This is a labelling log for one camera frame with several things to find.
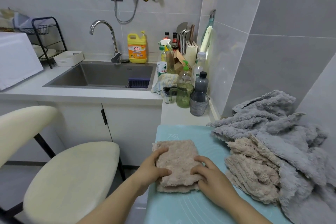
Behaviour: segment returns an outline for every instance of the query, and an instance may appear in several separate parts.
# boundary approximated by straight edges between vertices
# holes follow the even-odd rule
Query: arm
[[[262,214],[243,200],[229,179],[207,157],[197,156],[196,161],[205,163],[191,169],[191,174],[201,174],[205,180],[198,182],[199,189],[216,205],[226,210],[238,224],[271,224]]]
[[[154,151],[141,164],[139,169],[125,180],[103,203],[91,213],[82,218],[77,224],[122,224],[138,196],[146,192],[148,186],[159,177],[168,176],[171,171],[157,168],[155,161],[168,148]]]

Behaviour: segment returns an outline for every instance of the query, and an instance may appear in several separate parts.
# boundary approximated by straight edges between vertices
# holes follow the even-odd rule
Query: green glass pitcher
[[[177,87],[172,87],[169,90],[169,100],[172,100],[173,91],[177,91],[176,104],[181,108],[189,108],[190,95],[194,92],[194,86],[187,82],[182,82]]]

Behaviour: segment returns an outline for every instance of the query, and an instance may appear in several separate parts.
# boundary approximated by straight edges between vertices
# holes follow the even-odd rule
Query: kitchen sink
[[[112,62],[82,61],[48,82],[44,87],[151,90],[155,67],[156,64],[122,63],[115,65]],[[149,80],[149,85],[145,86],[146,88],[137,88],[137,83],[132,83],[133,80],[140,84]]]

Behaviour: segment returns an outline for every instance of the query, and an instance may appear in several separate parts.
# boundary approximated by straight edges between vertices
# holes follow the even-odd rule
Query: gray floor
[[[0,168],[0,206],[7,210],[23,201],[25,192],[38,173],[41,167],[29,166],[3,166]],[[125,170],[126,177],[129,177],[135,170]],[[112,186],[108,195],[110,195],[122,183],[119,171],[115,174]],[[126,220],[126,224],[141,224],[144,221],[147,204],[147,193],[138,197],[132,206],[132,209]],[[34,224],[28,220],[24,212],[16,215],[24,224]]]

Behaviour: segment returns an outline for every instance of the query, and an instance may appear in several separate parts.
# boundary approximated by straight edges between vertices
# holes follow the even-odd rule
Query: chair
[[[0,117],[0,167],[32,137],[51,157],[23,203],[7,211],[0,208],[0,219],[8,223],[21,223],[14,215],[24,209],[36,224],[74,224],[106,198],[117,168],[126,179],[116,143],[84,143],[55,155],[39,132],[57,113],[51,106],[32,106]]]

